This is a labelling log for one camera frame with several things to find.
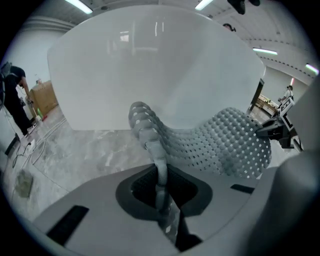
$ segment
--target dark cloth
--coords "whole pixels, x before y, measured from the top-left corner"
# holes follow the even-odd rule
[[[5,80],[5,98],[4,106],[9,111],[13,117],[14,122],[20,128],[23,135],[28,133],[28,128],[32,126],[30,120],[28,119],[24,108],[20,104],[20,99],[18,97],[18,92],[16,90],[17,84],[20,82],[22,77],[26,77],[25,72],[22,68],[12,66],[11,73]]]

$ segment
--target floor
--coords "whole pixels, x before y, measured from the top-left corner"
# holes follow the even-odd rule
[[[258,108],[254,108],[251,115],[259,122],[269,118]],[[46,133],[51,132],[45,140],[45,147],[43,142],[32,157],[19,156],[13,168],[19,146],[15,145],[3,175],[3,187],[9,202],[18,214],[30,221],[86,181],[152,162],[148,152],[129,130],[76,131],[63,120],[64,115],[58,106],[31,134],[39,142]],[[21,141],[19,154],[22,154],[27,143],[26,140]],[[278,166],[298,154],[295,149],[282,149],[274,140],[271,141],[271,149],[270,167]],[[21,198],[14,189],[22,166],[33,175],[29,198]]]

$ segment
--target ceiling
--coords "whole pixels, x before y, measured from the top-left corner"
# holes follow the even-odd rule
[[[226,0],[214,0],[202,11],[200,0],[82,0],[93,12],[85,14],[64,0],[46,0],[30,16],[23,28],[68,31],[79,23],[113,9],[132,5],[170,5],[186,8],[210,17],[220,24],[229,23],[250,47],[278,52],[258,53],[266,66],[280,70],[309,85],[315,73],[305,66],[320,68],[317,54],[305,31],[281,3],[260,0],[253,6],[245,0],[245,15],[238,14]]]

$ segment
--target white curved panel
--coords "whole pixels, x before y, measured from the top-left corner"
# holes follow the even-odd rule
[[[265,67],[240,38],[198,13],[143,5],[102,13],[48,51],[51,80],[75,130],[129,129],[135,101],[172,128],[225,107],[246,111]]]

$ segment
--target ceiling light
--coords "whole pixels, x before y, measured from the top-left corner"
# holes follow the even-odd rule
[[[203,8],[205,8],[208,4],[210,4],[213,0],[202,0],[195,9],[198,11],[201,11]]]
[[[310,69],[310,70],[312,70],[312,71],[313,71],[314,73],[316,73],[317,75],[319,74],[319,70],[316,69],[315,67],[313,67],[313,66],[311,66],[311,65],[309,65],[309,64],[305,65],[305,67],[308,68],[308,69]]]
[[[264,50],[264,49],[260,49],[260,48],[252,48],[252,49],[255,52],[278,55],[278,53],[276,51],[273,51],[273,50]]]
[[[83,11],[86,14],[92,13],[92,10],[79,0],[65,0],[65,1],[79,8],[81,11]]]

